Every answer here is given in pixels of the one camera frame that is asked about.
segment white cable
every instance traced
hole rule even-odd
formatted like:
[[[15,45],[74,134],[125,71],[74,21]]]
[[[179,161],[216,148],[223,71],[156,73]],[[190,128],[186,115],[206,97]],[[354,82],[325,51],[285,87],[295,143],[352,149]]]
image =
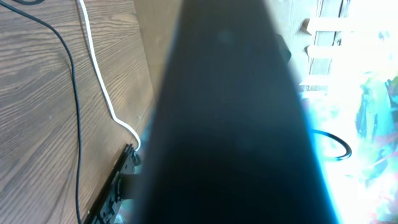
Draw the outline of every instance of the white cable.
[[[86,6],[85,6],[85,2],[84,2],[84,0],[79,0],[79,2],[80,2],[81,10],[83,11],[83,15],[84,15],[84,18],[85,18],[88,45],[90,46],[91,59],[93,60],[95,73],[97,75],[97,78],[98,78],[98,81],[99,81],[99,85],[101,86],[102,93],[103,93],[103,95],[105,97],[106,105],[108,106],[109,112],[111,113],[111,117],[114,120],[114,122],[116,122],[116,123],[120,124],[121,126],[125,127],[135,137],[135,139],[137,139],[137,149],[136,149],[136,151],[138,151],[139,148],[141,147],[141,140],[139,139],[139,136],[138,136],[137,132],[132,127],[130,127],[130,125],[126,124],[124,121],[121,121],[119,118],[117,118],[116,114],[114,113],[111,99],[109,98],[108,92],[106,91],[105,84],[104,84],[104,81],[103,81],[102,76],[101,76],[100,68],[98,67],[97,59],[95,57],[93,38],[91,36],[90,22],[88,20],[88,14],[87,14],[87,9],[86,9]]]

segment black object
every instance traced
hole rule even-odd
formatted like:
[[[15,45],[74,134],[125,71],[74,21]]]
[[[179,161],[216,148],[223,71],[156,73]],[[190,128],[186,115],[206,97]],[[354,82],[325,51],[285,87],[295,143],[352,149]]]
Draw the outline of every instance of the black object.
[[[132,189],[139,176],[134,174],[134,168],[140,163],[141,159],[132,144],[127,145],[90,209],[86,224],[114,223],[122,201],[134,198]]]
[[[178,24],[133,223],[338,223],[263,1]]]
[[[78,165],[77,165],[77,172],[76,172],[76,192],[75,192],[75,201],[76,201],[76,215],[77,215],[77,220],[78,223],[81,223],[81,219],[80,219],[80,212],[79,212],[79,179],[80,179],[80,166],[81,166],[81,124],[80,124],[80,106],[79,106],[79,98],[78,98],[78,91],[77,91],[77,85],[76,85],[76,75],[75,75],[75,63],[73,62],[73,58],[72,55],[69,51],[68,45],[65,43],[65,41],[62,39],[61,35],[50,25],[48,25],[47,23],[41,21],[40,19],[31,16],[25,12],[22,12],[19,9],[16,9],[10,5],[8,5],[7,3],[0,1],[0,5],[4,6],[5,8],[16,12],[28,19],[31,19],[35,22],[38,22],[39,24],[42,24],[43,26],[49,28],[61,41],[63,47],[65,48],[65,50],[67,51],[69,60],[70,60],[70,66],[72,68],[72,84],[73,84],[73,92],[75,94],[75,102],[76,102],[76,118],[77,118],[77,138],[78,138],[78,144],[79,144],[79,148],[78,148]]]
[[[336,142],[340,143],[346,149],[346,153],[344,153],[342,156],[327,157],[325,159],[330,159],[332,161],[342,161],[342,160],[350,158],[351,155],[353,154],[353,151],[351,150],[351,147],[347,144],[347,142],[345,142],[341,138],[335,136],[334,134],[330,134],[328,132],[319,131],[319,130],[312,130],[312,133],[321,134],[321,135],[324,135],[326,137],[329,137],[329,138],[335,140]]]
[[[33,6],[33,5],[40,4],[40,3],[44,2],[44,0],[35,0],[35,1],[14,0],[14,1],[18,2],[19,4],[26,5],[26,6]]]

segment wire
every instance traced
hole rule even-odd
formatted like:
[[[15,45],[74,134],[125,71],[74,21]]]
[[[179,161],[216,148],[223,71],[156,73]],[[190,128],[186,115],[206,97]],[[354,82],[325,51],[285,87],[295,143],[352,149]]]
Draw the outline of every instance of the wire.
[[[80,219],[80,209],[79,209],[79,179],[80,179],[80,165],[81,165],[81,129],[80,129],[80,106],[79,106],[79,98],[78,98],[78,92],[77,92],[77,84],[76,84],[76,76],[75,76],[75,64],[73,63],[73,58],[72,55],[69,51],[69,48],[65,41],[63,41],[61,35],[50,25],[47,23],[41,21],[40,19],[31,16],[25,12],[20,11],[19,9],[16,9],[7,3],[3,2],[0,0],[0,5],[4,6],[5,8],[16,12],[20,14],[21,16],[24,16],[28,19],[31,19],[35,22],[38,22],[39,24],[42,24],[43,26],[49,28],[61,41],[63,47],[67,51],[69,60],[70,60],[70,66],[72,68],[72,83],[73,83],[73,91],[75,94],[75,102],[76,102],[76,117],[77,117],[77,136],[78,136],[78,143],[79,143],[79,149],[78,149],[78,164],[77,164],[77,172],[76,172],[76,192],[75,192],[75,202],[76,202],[76,215],[77,215],[77,222],[81,224],[81,219]]]
[[[88,45],[90,46],[91,60],[92,60],[93,65],[94,65],[95,73],[97,75],[97,79],[99,81],[99,85],[101,86],[102,93],[103,93],[103,95],[105,97],[105,102],[106,102],[106,105],[108,106],[109,113],[111,114],[111,117],[114,120],[114,122],[116,122],[116,123],[120,124],[121,126],[125,127],[135,137],[135,139],[137,139],[137,149],[136,149],[136,151],[138,151],[140,149],[140,147],[141,147],[141,140],[139,138],[139,135],[137,134],[137,132],[132,127],[130,127],[130,125],[128,125],[124,121],[121,121],[119,118],[117,118],[116,114],[115,114],[115,112],[113,110],[111,99],[109,98],[108,91],[106,91],[104,80],[102,79],[100,68],[98,66],[98,62],[97,62],[97,59],[95,57],[93,38],[91,36],[90,22],[88,20],[88,14],[87,14],[86,5],[85,5],[84,0],[79,0],[79,2],[80,2],[81,10],[83,11],[83,17],[85,18],[85,25],[86,25]]]
[[[342,161],[344,159],[348,159],[351,157],[351,155],[353,154],[351,147],[349,146],[349,144],[347,144],[347,142],[343,141],[341,138],[335,136],[334,134],[330,134],[328,132],[325,131],[319,131],[319,130],[315,130],[313,129],[312,132],[314,134],[321,134],[323,136],[329,137],[333,140],[335,140],[336,142],[340,143],[345,149],[346,149],[346,153],[342,156],[336,156],[336,157],[328,157],[329,159],[332,159],[334,161]]]

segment cable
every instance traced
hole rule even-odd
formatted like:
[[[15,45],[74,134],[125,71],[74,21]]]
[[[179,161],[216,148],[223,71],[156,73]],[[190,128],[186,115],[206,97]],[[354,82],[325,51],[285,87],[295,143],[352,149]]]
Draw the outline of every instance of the cable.
[[[75,94],[75,102],[76,102],[76,117],[77,117],[77,136],[78,136],[78,143],[79,143],[79,150],[78,150],[78,164],[77,164],[77,172],[76,172],[76,192],[75,192],[75,202],[76,202],[76,215],[77,215],[77,222],[81,224],[81,219],[80,219],[80,209],[79,209],[79,179],[80,179],[80,165],[81,165],[81,129],[80,129],[80,106],[79,106],[79,98],[78,98],[78,92],[77,92],[77,84],[76,84],[76,76],[75,76],[75,64],[73,63],[73,58],[72,55],[69,51],[69,48],[65,41],[63,41],[61,35],[50,25],[47,23],[41,21],[40,19],[31,16],[25,12],[22,12],[7,3],[3,2],[0,0],[0,5],[4,6],[5,8],[11,10],[12,12],[16,12],[20,14],[21,16],[24,16],[28,19],[31,19],[35,22],[38,22],[39,24],[42,24],[43,26],[49,28],[57,37],[60,39],[63,47],[67,51],[69,60],[70,60],[70,66],[72,68],[72,83],[73,83],[73,91]]]
[[[340,143],[346,149],[346,153],[344,155],[336,156],[336,157],[328,157],[329,159],[332,159],[334,161],[342,161],[344,159],[350,158],[351,155],[353,154],[351,147],[347,144],[347,142],[344,142],[341,138],[335,136],[334,134],[330,134],[328,132],[319,131],[319,130],[315,130],[315,129],[313,129],[312,132],[314,134],[321,134],[323,136],[329,137],[329,138],[335,140],[336,142]]]
[[[83,17],[85,18],[87,39],[88,39],[88,45],[90,46],[91,59],[92,59],[93,65],[94,65],[94,69],[95,69],[95,73],[97,75],[97,79],[99,81],[99,85],[101,86],[102,93],[103,93],[103,95],[105,97],[105,102],[106,102],[106,105],[108,106],[109,113],[111,114],[111,117],[114,120],[114,122],[116,122],[116,123],[120,124],[121,126],[125,127],[135,137],[135,139],[137,139],[137,149],[136,149],[136,151],[138,151],[140,149],[140,147],[141,147],[141,140],[139,138],[139,135],[137,134],[137,132],[132,127],[130,127],[130,125],[126,124],[124,121],[121,121],[119,118],[117,118],[116,114],[114,113],[111,99],[109,98],[108,91],[106,91],[104,80],[102,79],[100,68],[98,66],[97,59],[95,57],[93,38],[91,36],[90,22],[88,20],[88,14],[87,14],[86,5],[85,5],[84,0],[79,0],[79,2],[80,2],[81,10],[83,11]]]

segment brown wooden desk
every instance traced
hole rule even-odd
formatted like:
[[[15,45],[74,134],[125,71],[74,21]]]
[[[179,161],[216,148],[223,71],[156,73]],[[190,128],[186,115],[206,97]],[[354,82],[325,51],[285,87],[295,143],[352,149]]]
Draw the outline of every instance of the brown wooden desk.
[[[80,5],[5,2],[48,22],[76,65],[83,152],[82,219],[125,143],[90,62]],[[99,67],[117,116],[141,133],[153,89],[132,0],[86,0]],[[46,27],[0,7],[0,223],[76,223],[77,128],[70,62]]]

